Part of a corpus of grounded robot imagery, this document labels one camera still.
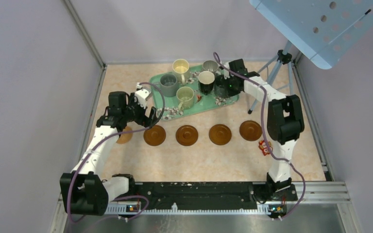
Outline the light blue perforated panel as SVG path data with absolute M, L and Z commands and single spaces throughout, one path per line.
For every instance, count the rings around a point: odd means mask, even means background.
M 373 0 L 251 0 L 307 59 L 331 69 L 373 25 Z

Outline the dark green mug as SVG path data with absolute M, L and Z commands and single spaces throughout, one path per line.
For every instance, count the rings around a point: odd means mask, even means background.
M 232 87 L 232 78 L 225 78 L 224 75 L 215 77 L 214 91 L 220 98 L 230 98 L 236 95 Z

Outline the pale yellow mug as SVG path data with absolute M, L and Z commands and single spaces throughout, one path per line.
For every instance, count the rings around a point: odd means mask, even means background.
M 190 78 L 190 65 L 185 59 L 175 60 L 172 64 L 172 71 L 182 85 L 185 85 Z

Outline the ribbed grey mug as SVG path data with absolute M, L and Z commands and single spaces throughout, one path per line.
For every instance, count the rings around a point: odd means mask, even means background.
M 209 71 L 215 74 L 219 70 L 220 66 L 217 62 L 213 60 L 207 60 L 203 62 L 202 68 L 203 71 Z

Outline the dark brown wooden coaster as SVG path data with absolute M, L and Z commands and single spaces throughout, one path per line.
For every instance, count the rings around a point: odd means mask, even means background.
M 216 124 L 209 130 L 209 138 L 215 145 L 223 146 L 230 142 L 232 132 L 230 128 L 224 124 Z
M 182 146 L 192 146 L 199 138 L 198 131 L 191 125 L 181 126 L 175 134 L 176 141 Z
M 155 125 L 143 134 L 144 141 L 150 146 L 159 146 L 166 139 L 166 131 L 160 125 Z
M 246 120 L 239 127 L 241 137 L 247 141 L 256 141 L 262 135 L 261 125 L 253 120 Z

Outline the plain grey mug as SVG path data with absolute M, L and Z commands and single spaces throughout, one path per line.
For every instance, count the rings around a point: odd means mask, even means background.
M 155 85 L 158 86 L 164 97 L 176 96 L 179 89 L 178 80 L 173 74 L 164 74 Z

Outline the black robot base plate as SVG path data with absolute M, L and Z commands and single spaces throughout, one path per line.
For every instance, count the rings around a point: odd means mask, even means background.
M 272 192 L 265 182 L 143 182 L 124 196 L 148 204 L 147 210 L 251 210 L 261 204 L 297 201 L 294 185 Z

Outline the red owl picture card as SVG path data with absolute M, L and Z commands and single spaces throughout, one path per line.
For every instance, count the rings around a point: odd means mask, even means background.
M 271 141 L 268 141 L 268 146 L 267 146 L 264 140 L 260 140 L 258 142 L 258 148 L 261 150 L 264 156 L 269 155 L 270 151 L 273 151 Z

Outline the light green mug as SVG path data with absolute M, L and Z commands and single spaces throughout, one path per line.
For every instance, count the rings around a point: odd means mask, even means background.
M 176 92 L 176 97 L 178 99 L 178 109 L 180 111 L 190 109 L 194 105 L 195 93 L 190 87 L 180 87 Z

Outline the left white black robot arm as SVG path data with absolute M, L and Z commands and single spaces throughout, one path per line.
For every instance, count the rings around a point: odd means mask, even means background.
M 103 182 L 100 174 L 112 147 L 127 132 L 129 122 L 150 129 L 158 122 L 156 108 L 147 116 L 147 101 L 151 91 L 145 88 L 128 94 L 123 91 L 109 93 L 108 106 L 96 121 L 96 127 L 79 163 L 60 178 L 61 195 L 67 214 L 102 216 L 107 205 L 117 197 L 132 200 L 136 196 L 132 175 L 114 175 Z

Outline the light tan wooden coaster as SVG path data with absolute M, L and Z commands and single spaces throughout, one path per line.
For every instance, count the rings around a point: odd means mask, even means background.
M 133 137 L 133 133 L 131 133 L 130 131 L 132 131 L 132 128 L 130 126 L 126 126 L 123 129 L 123 134 L 119 135 L 119 139 L 116 141 L 116 143 L 117 144 L 126 144 L 126 143 L 128 143 L 132 139 L 132 137 Z

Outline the aluminium frame rail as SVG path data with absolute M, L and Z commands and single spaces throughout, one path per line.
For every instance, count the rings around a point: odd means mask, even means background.
M 52 233 L 360 233 L 346 184 L 294 182 L 278 192 L 264 182 L 143 182 L 134 199 L 105 215 L 68 221 L 58 201 Z

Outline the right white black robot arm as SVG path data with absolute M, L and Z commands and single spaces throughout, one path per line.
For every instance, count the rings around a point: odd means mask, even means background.
M 291 185 L 291 158 L 305 129 L 301 100 L 297 95 L 286 95 L 275 89 L 258 73 L 249 72 L 242 59 L 221 67 L 222 85 L 230 96 L 244 92 L 268 106 L 267 113 L 261 113 L 261 130 L 262 136 L 269 139 L 266 147 L 273 162 L 267 173 L 265 193 L 269 199 L 278 200 Z

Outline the black mug white inside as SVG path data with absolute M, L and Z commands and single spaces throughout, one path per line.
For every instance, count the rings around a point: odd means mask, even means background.
M 215 75 L 210 71 L 202 71 L 198 75 L 199 91 L 204 95 L 209 95 L 214 88 Z

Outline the grey tripod stand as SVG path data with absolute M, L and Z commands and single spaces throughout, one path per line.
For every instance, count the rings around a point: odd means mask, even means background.
M 272 57 L 259 71 L 258 73 L 261 73 L 261 71 L 267 69 L 267 83 L 272 85 L 273 82 L 276 79 L 276 76 L 280 70 L 281 67 L 287 66 L 288 67 L 288 84 L 284 85 L 278 90 L 281 90 L 283 88 L 288 87 L 290 94 L 294 94 L 293 91 L 293 78 L 292 78 L 292 54 L 289 53 L 290 48 L 292 47 L 292 43 L 288 40 L 285 44 L 284 48 L 282 50 L 278 50 L 277 54 Z M 275 65 L 271 72 L 269 72 L 269 65 L 271 63 L 275 62 Z

